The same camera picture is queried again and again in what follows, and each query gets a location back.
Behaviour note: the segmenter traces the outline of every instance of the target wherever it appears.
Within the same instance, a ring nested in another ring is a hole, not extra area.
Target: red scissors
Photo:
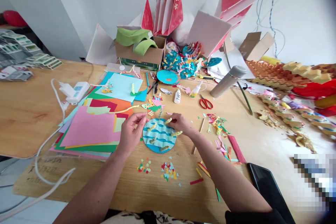
[[[199,104],[201,105],[201,107],[204,108],[204,109],[213,109],[214,106],[212,105],[212,103],[209,102],[207,99],[205,99],[201,94],[200,94],[200,96],[201,96],[201,99],[199,101]]]

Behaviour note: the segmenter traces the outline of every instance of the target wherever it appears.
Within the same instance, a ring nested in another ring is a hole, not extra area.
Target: black phone
[[[252,163],[248,163],[247,167],[254,187],[264,197],[267,203],[280,213],[286,223],[295,224],[271,171]]]

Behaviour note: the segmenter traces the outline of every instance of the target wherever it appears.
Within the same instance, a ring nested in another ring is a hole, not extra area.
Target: stack of colored paper
[[[141,94],[131,96],[132,84],[134,91],[138,92],[142,80],[108,72],[101,85],[107,82],[113,85],[113,92],[101,92],[104,87],[92,88],[64,120],[64,125],[59,130],[61,134],[51,151],[107,159],[116,150],[120,141],[121,125],[133,114],[133,109],[117,114],[111,112],[128,109],[137,97],[143,99]]]

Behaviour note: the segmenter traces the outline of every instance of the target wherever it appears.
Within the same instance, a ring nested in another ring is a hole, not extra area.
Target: black sleeve
[[[227,224],[240,224],[240,223],[275,223],[286,224],[277,210],[268,213],[232,213],[225,212],[225,220]]]

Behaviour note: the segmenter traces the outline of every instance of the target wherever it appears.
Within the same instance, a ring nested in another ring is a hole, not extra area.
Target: white wall
[[[145,5],[145,0],[9,1],[20,13],[22,12],[21,15],[32,29],[41,34],[41,40],[53,54],[73,60],[77,60],[79,55],[86,55],[97,23],[111,37],[115,37],[116,25],[130,23]],[[213,8],[218,3],[218,0],[182,0],[183,10],[195,15],[205,1],[208,1],[210,6],[212,4]],[[155,0],[149,2],[154,12]],[[335,6],[335,0],[275,0],[273,27],[280,29],[286,37],[286,45],[279,58],[283,62],[295,60],[307,65],[335,63]],[[271,0],[264,0],[260,14],[262,25],[269,25],[270,7]],[[256,30],[256,20],[255,3],[240,26],[232,33],[236,45],[241,44],[248,32]],[[259,30],[263,33],[271,32],[265,28]],[[279,52],[284,39],[278,33],[276,40]],[[274,55],[274,47],[267,55]]]
[[[9,2],[9,0],[0,0],[0,13],[6,10],[15,11],[13,5]]]
[[[9,1],[55,57],[77,61],[86,57],[61,0]]]

